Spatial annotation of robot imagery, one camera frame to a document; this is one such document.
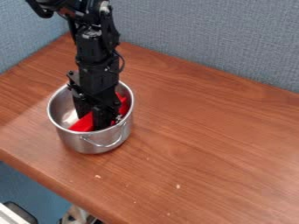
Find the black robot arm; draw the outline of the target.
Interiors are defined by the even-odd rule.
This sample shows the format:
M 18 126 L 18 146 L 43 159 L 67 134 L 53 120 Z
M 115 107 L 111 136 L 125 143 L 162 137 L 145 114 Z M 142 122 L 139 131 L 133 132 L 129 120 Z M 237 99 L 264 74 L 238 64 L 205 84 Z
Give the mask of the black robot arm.
M 79 117 L 93 115 L 103 130 L 118 122 L 122 102 L 117 94 L 126 62 L 118 53 L 121 34 L 110 0 L 25 0 L 41 18 L 61 15 L 69 22 L 79 70 L 69 72 L 69 88 Z

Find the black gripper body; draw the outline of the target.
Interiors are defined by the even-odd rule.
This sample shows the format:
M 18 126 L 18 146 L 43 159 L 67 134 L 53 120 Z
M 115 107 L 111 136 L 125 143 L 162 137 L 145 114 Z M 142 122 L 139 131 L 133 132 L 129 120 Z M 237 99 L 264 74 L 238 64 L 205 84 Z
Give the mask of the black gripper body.
M 119 101 L 117 95 L 122 72 L 119 63 L 78 63 L 78 66 L 79 70 L 69 74 L 73 97 L 86 96 L 91 107 L 97 102 L 111 105 L 114 101 Z

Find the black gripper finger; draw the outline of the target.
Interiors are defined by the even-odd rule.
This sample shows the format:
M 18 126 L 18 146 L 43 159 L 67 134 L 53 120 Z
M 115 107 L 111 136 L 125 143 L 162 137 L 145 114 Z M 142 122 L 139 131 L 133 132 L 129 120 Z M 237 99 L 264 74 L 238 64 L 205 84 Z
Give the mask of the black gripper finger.
M 111 105 L 107 105 L 101 101 L 95 103 L 91 110 L 95 130 L 103 130 L 109 128 L 118 120 L 121 106 L 121 101 L 114 101 Z
M 78 117 L 82 118 L 91 112 L 91 105 L 86 96 L 74 96 L 74 105 L 78 112 Z

